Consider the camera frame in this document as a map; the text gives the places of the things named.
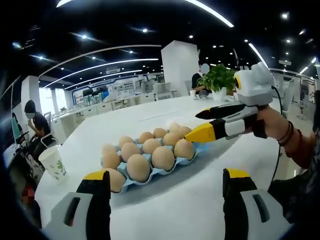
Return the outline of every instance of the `blue egg tray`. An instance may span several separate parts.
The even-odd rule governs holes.
[[[156,139],[161,143],[161,145],[163,145],[162,138],[156,138]],[[152,166],[152,162],[151,162],[151,156],[152,155],[151,154],[147,154],[147,153],[143,153],[142,144],[138,143],[138,139],[135,139],[134,143],[141,149],[141,155],[143,155],[147,159],[147,161],[149,163],[149,166],[150,166],[150,175],[149,175],[149,178],[145,182],[139,182],[139,181],[131,180],[130,177],[129,177],[129,174],[127,172],[127,163],[125,163],[122,160],[121,150],[120,150],[119,146],[116,145],[115,148],[117,149],[117,154],[121,158],[121,163],[116,168],[116,170],[118,172],[122,173],[124,175],[124,177],[126,178],[126,181],[125,181],[124,185],[122,186],[122,190],[120,192],[115,192],[117,194],[126,192],[130,185],[138,185],[138,186],[147,185],[152,180],[153,175],[156,175],[156,174],[163,175],[163,176],[164,175],[168,175],[168,174],[172,173],[175,170],[177,165],[183,165],[184,166],[184,165],[190,164],[195,158],[197,158],[197,155],[200,152],[203,152],[206,149],[206,144],[201,144],[201,143],[198,143],[198,142],[194,142],[193,146],[195,148],[195,154],[194,154],[193,158],[191,160],[188,160],[187,158],[184,158],[184,157],[175,157],[173,168],[170,171],[165,171],[163,169],[156,168],[156,167]],[[172,152],[174,151],[174,147],[173,146],[166,145],[166,147],[168,147],[170,150],[172,150]],[[103,161],[103,158],[101,157],[100,158],[101,166],[102,166],[102,161]]]

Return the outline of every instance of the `white flower pot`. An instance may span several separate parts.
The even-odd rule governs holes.
[[[214,101],[223,102],[226,100],[227,96],[227,88],[223,87],[220,89],[220,91],[213,91],[212,90],[212,96]]]

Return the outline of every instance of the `brown egg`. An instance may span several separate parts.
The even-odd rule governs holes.
[[[167,130],[160,127],[153,130],[153,135],[155,138],[163,138],[167,133]]]
[[[181,139],[174,147],[174,155],[176,157],[187,158],[191,160],[196,153],[195,147],[192,142]]]
[[[117,152],[117,149],[116,149],[116,147],[115,146],[113,146],[113,145],[111,145],[111,144],[109,144],[109,143],[107,143],[107,144],[104,144],[103,146],[102,146],[102,156],[104,155],[104,154],[106,154],[106,153],[108,153],[108,152]]]
[[[152,154],[157,147],[160,147],[161,143],[154,138],[147,139],[142,145],[142,151],[145,154]]]
[[[169,132],[171,133],[177,133],[179,131],[180,125],[176,122],[173,122],[169,126]]]
[[[125,163],[133,154],[141,154],[140,148],[132,142],[126,142],[123,144],[121,148],[121,157]]]
[[[132,180],[144,183],[148,180],[151,169],[148,160],[144,156],[133,154],[128,159],[126,171]]]
[[[122,146],[125,144],[125,143],[134,143],[134,140],[129,137],[129,136],[122,136],[120,137],[119,139],[119,148],[122,149]]]
[[[145,143],[146,140],[154,139],[154,138],[155,138],[155,136],[151,132],[146,131],[140,135],[138,141],[140,144],[143,144],[143,143]]]
[[[105,169],[110,168],[110,169],[116,170],[120,163],[121,163],[120,156],[114,151],[106,152],[103,155],[102,167]]]
[[[175,146],[180,137],[175,132],[168,132],[162,139],[163,145]]]
[[[175,165],[175,155],[168,147],[159,146],[154,150],[151,162],[157,169],[170,171]]]
[[[180,126],[179,130],[178,130],[178,135],[181,139],[183,139],[185,137],[185,135],[187,135],[188,133],[190,133],[192,130],[191,128],[187,127],[187,126]]]
[[[125,176],[123,176],[120,172],[112,168],[107,168],[106,170],[109,172],[109,175],[110,175],[111,192],[113,193],[121,192],[121,189],[126,182]]]

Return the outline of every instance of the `black cable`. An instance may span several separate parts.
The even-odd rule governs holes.
[[[276,94],[278,95],[279,103],[280,103],[280,113],[282,115],[283,114],[283,109],[282,109],[282,103],[281,103],[281,97],[280,97],[279,91],[275,86],[271,86],[271,88],[274,89],[276,91]],[[272,176],[271,183],[273,182],[273,180],[275,178],[275,175],[276,175],[276,172],[277,172],[277,169],[278,169],[279,159],[280,159],[280,149],[281,149],[281,146],[279,144],[278,159],[276,161],[276,165],[275,165],[275,169],[274,169],[274,173],[273,173],[273,176]]]

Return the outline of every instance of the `white desk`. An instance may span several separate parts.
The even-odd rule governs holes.
[[[139,137],[144,131],[168,127],[177,121],[191,128],[204,123],[195,118],[199,111],[221,105],[212,99],[190,96],[136,105],[86,119],[60,149],[69,179],[56,185],[44,173],[35,199],[41,208],[42,225],[51,209],[68,193],[76,191],[82,178],[101,169],[101,146],[117,144],[122,135]],[[279,111],[278,100],[271,106]],[[258,188],[267,189],[278,158],[279,145],[252,133],[238,139],[214,142],[212,150],[191,165],[154,179],[124,194],[111,195],[110,232],[113,240],[220,240],[225,222],[222,197],[224,168],[243,169]]]

